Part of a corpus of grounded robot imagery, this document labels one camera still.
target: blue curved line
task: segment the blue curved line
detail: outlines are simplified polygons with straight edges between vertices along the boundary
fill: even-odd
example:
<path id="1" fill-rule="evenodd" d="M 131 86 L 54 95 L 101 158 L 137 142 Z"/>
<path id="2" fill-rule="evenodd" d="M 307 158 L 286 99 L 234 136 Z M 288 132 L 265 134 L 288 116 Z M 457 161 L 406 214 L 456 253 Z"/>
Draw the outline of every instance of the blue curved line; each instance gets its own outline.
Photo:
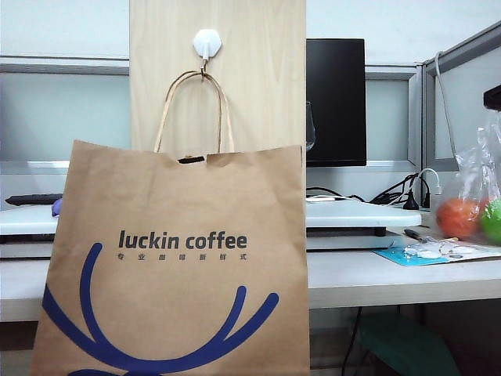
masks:
<path id="1" fill-rule="evenodd" d="M 81 349 L 92 349 L 96 343 L 83 334 L 78 327 L 71 322 L 71 320 L 66 316 L 66 313 L 59 307 L 56 300 L 52 296 L 52 292 L 49 290 L 47 285 L 45 285 L 44 298 L 41 302 L 41 306 L 47 312 L 52 322 Z"/>
<path id="2" fill-rule="evenodd" d="M 68 376 L 118 376 L 118 375 L 99 370 L 78 370 L 70 372 Z"/>
<path id="3" fill-rule="evenodd" d="M 110 372 L 100 371 L 100 370 L 78 370 L 70 372 L 67 376 L 119 376 L 117 374 L 111 374 Z M 128 372 L 124 376 L 160 376 L 159 374 L 151 374 L 144 372 Z"/>
<path id="4" fill-rule="evenodd" d="M 238 331 L 226 338 L 235 326 L 245 301 L 247 289 L 244 286 L 240 286 L 237 289 L 235 301 L 226 321 L 214 337 L 205 345 L 192 353 L 175 359 L 138 359 L 120 351 L 108 341 L 101 331 L 94 312 L 92 311 L 90 294 L 92 270 L 102 249 L 103 246 L 100 243 L 95 243 L 89 250 L 88 257 L 82 269 L 80 285 L 82 313 L 92 337 L 96 340 L 95 342 L 83 334 L 78 327 L 70 321 L 64 311 L 58 306 L 51 291 L 47 287 L 45 287 L 42 305 L 54 324 L 56 324 L 56 326 L 81 349 L 110 366 L 130 371 L 128 374 L 131 376 L 155 376 L 156 373 L 163 374 L 185 371 L 216 360 L 246 341 L 268 319 L 279 302 L 279 296 L 276 293 L 271 293 L 258 311 Z"/>

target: black monitor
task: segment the black monitor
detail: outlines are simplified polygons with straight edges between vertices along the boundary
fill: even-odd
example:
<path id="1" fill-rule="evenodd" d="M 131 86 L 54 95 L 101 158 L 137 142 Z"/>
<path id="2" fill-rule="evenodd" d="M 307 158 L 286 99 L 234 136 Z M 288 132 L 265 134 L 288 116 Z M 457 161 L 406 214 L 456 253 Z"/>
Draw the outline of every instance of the black monitor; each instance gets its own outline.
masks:
<path id="1" fill-rule="evenodd" d="M 306 153 L 306 165 L 365 166 L 363 39 L 307 39 L 306 100 L 315 125 L 315 144 Z"/>

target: luckin coffee text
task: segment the luckin coffee text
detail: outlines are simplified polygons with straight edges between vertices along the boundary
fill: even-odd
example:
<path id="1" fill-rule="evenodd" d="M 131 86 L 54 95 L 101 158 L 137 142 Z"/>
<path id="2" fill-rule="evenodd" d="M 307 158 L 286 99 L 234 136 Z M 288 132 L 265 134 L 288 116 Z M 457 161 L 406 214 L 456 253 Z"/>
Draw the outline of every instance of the luckin coffee text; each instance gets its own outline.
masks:
<path id="1" fill-rule="evenodd" d="M 247 237 L 244 235 L 227 235 L 225 231 L 211 231 L 207 236 L 193 236 L 186 239 L 171 237 L 167 231 L 149 234 L 130 234 L 120 231 L 119 248 L 141 249 L 179 249 L 180 244 L 186 249 L 243 249 L 247 248 Z"/>

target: clear plastic bag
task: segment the clear plastic bag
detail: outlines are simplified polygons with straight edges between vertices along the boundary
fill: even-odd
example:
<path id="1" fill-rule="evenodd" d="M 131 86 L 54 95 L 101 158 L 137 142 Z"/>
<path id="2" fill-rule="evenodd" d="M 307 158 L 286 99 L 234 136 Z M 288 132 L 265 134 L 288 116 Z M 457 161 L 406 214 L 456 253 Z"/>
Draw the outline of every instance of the clear plastic bag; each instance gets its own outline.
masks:
<path id="1" fill-rule="evenodd" d="M 501 113 L 490 110 L 477 143 L 456 155 L 459 172 L 435 213 L 447 237 L 501 245 Z"/>

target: bag handle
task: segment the bag handle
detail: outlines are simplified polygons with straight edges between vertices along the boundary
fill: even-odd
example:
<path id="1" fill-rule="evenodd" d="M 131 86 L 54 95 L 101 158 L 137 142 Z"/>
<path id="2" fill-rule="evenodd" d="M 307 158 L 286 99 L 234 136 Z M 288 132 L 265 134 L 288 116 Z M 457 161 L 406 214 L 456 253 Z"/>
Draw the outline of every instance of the bag handle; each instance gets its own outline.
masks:
<path id="1" fill-rule="evenodd" d="M 169 109 L 172 104 L 172 100 L 174 99 L 174 94 L 178 87 L 186 80 L 196 77 L 196 76 L 202 76 L 202 78 L 206 78 L 212 86 L 214 86 L 217 94 L 218 94 L 218 153 L 221 153 L 221 145 L 222 145 L 222 112 L 223 112 L 223 104 L 225 107 L 225 114 L 226 114 L 226 124 L 227 124 L 227 136 L 228 136 L 228 144 L 229 144 L 229 152 L 233 153 L 235 151 L 235 144 L 233 142 L 233 132 L 232 132 L 232 123 L 229 118 L 229 105 L 228 105 L 228 98 L 226 97 L 225 92 L 223 91 L 222 87 L 220 86 L 219 82 L 212 77 L 210 74 L 205 73 L 203 71 L 194 71 L 194 70 L 188 70 L 181 74 L 179 77 L 177 77 L 172 83 L 171 86 L 169 86 L 169 90 L 167 91 L 167 95 L 165 96 L 165 102 L 164 102 L 164 112 L 162 113 L 162 119 L 160 121 L 160 125 L 158 127 L 158 133 L 157 133 L 157 140 L 155 142 L 155 147 L 153 151 L 155 153 L 158 153 L 160 151 L 160 145 L 162 144 L 162 133 L 164 132 L 165 128 L 165 122 L 167 120 L 167 115 L 169 112 Z"/>

